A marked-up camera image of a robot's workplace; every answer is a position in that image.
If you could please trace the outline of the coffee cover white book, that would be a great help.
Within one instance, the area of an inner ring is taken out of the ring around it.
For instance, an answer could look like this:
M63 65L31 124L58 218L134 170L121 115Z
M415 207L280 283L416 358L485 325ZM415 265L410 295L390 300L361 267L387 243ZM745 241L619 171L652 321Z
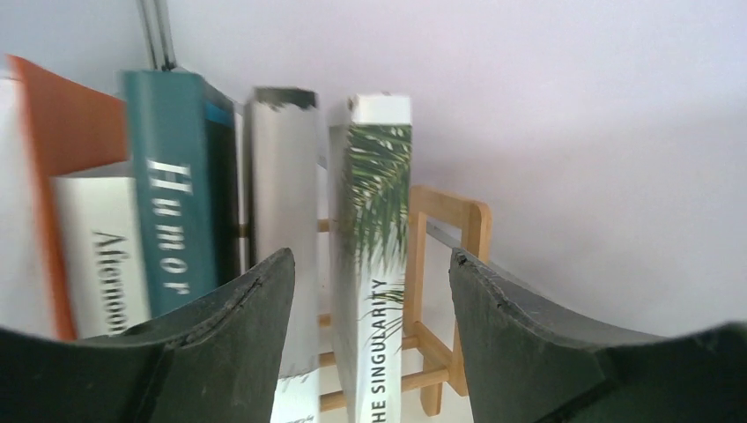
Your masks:
M78 336L112 336L151 310L130 162L52 180Z

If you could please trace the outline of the teal Humor book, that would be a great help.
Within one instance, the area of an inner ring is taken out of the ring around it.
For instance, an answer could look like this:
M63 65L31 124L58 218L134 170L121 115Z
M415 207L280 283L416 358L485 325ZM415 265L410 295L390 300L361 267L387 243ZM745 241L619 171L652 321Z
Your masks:
M240 275L233 103L186 71L121 76L153 317Z

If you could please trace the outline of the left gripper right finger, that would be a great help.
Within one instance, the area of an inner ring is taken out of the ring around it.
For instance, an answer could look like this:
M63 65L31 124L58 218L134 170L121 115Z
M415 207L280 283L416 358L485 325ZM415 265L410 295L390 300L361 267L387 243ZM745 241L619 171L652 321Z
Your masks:
M743 422L746 325L673 338L580 315L454 249L449 283L476 422Z

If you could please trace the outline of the palm leaf white book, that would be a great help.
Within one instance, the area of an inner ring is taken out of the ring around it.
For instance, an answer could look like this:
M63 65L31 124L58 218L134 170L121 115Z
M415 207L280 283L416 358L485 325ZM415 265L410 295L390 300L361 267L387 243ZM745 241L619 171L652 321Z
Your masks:
M329 130L331 343L350 422L401 418L412 105L352 95Z

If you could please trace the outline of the grey white notebook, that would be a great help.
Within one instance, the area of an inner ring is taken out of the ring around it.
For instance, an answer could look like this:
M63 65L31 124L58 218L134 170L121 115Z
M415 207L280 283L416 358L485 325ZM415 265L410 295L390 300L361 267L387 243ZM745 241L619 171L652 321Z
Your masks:
M244 107L249 262L289 248L295 286L271 419L320 418L315 92L255 88Z

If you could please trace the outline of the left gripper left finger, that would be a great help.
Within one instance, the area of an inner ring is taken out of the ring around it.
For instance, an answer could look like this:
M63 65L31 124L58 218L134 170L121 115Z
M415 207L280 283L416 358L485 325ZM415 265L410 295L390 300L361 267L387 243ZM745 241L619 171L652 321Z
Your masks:
M4 422L267 422L295 286L279 249L240 277L120 335L1 333Z

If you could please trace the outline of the orange cover book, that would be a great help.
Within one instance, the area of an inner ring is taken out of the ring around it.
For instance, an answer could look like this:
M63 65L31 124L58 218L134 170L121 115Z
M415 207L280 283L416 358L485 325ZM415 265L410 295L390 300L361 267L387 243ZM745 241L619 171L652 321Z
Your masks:
M9 56L1 83L1 326L78 338L53 180L127 157L124 103Z

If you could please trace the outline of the wooden book rack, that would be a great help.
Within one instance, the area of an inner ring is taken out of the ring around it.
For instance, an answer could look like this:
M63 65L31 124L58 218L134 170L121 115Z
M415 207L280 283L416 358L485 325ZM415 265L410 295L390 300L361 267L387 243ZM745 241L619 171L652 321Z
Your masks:
M492 211L475 199L416 185L411 189L415 214L410 217L414 227L414 257L407 262L403 316L408 324L404 332L403 349L418 352L424 361L421 371L402 377L404 392L417 390L423 413L432 417L441 411L442 393L450 386L456 395L467 395L463 367L462 345L452 324L454 338L447 345L427 325L425 315L436 315L441 323L455 313L447 310L445 295L447 269L444 255L428 247L430 240L445 248L465 247L480 259L487 259L492 238Z

